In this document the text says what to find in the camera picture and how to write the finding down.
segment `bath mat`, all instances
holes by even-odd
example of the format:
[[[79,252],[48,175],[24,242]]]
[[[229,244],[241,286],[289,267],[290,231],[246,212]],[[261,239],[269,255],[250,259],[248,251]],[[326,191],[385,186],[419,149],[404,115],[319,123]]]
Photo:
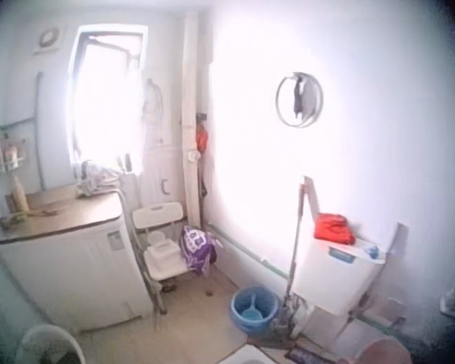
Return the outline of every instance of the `bath mat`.
[[[218,364],[277,364],[260,349],[244,345]]]
[[[290,359],[296,364],[335,364],[335,362],[324,359],[314,353],[310,353],[302,347],[294,347],[287,353],[287,355],[285,355],[285,358]]]

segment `door handle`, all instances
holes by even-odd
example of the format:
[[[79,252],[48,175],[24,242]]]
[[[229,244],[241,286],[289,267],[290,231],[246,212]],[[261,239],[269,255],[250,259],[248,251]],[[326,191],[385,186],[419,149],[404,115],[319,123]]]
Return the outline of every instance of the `door handle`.
[[[162,189],[162,193],[163,193],[164,195],[169,196],[169,195],[170,195],[170,192],[167,192],[167,191],[165,190],[165,182],[167,182],[167,179],[166,179],[166,178],[164,178],[164,179],[162,180],[162,182],[160,183],[160,188]]]

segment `round mirror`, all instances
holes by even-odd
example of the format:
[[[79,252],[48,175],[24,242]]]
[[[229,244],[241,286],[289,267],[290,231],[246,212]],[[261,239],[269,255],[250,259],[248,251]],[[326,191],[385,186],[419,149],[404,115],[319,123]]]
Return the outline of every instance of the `round mirror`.
[[[322,87],[310,74],[294,72],[281,80],[276,92],[276,111],[289,127],[308,127],[320,115]]]

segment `blue scoop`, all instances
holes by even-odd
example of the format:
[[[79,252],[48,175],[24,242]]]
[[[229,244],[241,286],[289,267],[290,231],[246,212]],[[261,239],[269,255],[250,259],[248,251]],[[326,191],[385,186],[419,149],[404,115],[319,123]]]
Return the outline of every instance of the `blue scoop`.
[[[251,306],[241,313],[241,316],[246,320],[258,321],[263,319],[261,312],[255,308],[255,298],[256,295],[253,293],[251,296]]]

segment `mop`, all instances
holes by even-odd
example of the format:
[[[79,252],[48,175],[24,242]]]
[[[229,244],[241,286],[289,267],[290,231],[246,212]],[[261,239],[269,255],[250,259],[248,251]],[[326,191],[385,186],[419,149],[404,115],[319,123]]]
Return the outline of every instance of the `mop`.
[[[293,245],[293,255],[290,264],[290,274],[288,275],[287,289],[285,291],[283,304],[271,323],[268,332],[262,336],[248,337],[248,344],[257,347],[269,347],[272,349],[291,349],[295,345],[295,340],[290,338],[290,333],[293,329],[293,311],[290,307],[291,303],[291,288],[295,278],[297,269],[297,249],[298,238],[300,235],[300,225],[303,217],[303,202],[307,194],[307,178],[300,184],[298,189],[298,220],[297,231],[295,233],[295,244]]]

